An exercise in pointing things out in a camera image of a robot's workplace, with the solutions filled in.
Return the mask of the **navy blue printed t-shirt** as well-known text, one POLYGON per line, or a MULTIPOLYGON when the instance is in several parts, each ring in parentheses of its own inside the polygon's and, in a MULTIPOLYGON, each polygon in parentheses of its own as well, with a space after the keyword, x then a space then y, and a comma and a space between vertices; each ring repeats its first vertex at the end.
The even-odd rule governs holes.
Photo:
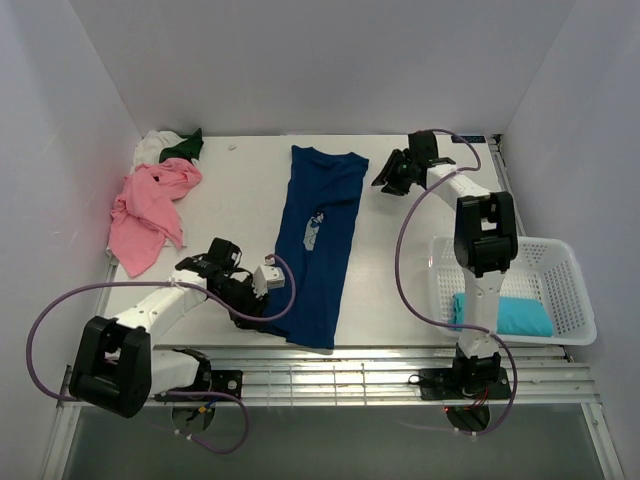
POLYGON ((303 347, 332 349, 369 161, 296 145, 291 155, 275 253, 293 273, 296 300, 264 331, 303 347))

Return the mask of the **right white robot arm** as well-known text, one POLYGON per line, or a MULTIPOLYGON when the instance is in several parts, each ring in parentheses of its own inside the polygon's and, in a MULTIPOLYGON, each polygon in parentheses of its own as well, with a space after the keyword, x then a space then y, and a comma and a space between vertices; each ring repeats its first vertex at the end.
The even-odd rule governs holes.
POLYGON ((455 213, 453 246, 464 277, 464 320, 451 367, 427 369, 417 383, 433 399, 483 397, 508 389, 497 336, 501 287, 518 253, 512 196, 492 192, 469 178, 481 166, 457 165, 442 157, 437 130, 409 134, 405 149, 395 149, 372 184, 394 196, 418 185, 437 194, 455 213))

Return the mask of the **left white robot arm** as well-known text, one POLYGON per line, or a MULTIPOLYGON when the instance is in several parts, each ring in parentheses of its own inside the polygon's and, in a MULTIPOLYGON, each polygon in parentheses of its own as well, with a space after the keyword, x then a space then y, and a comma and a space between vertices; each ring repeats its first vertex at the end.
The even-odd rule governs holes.
POLYGON ((125 418, 157 400, 198 400, 213 388, 207 357, 193 349, 154 346, 190 310, 211 297, 231 309, 230 318, 260 323, 268 293, 286 282, 274 259, 250 272, 241 250, 216 238, 209 250, 186 257, 167 285, 112 318, 96 316, 84 327, 69 383, 70 394, 125 418))

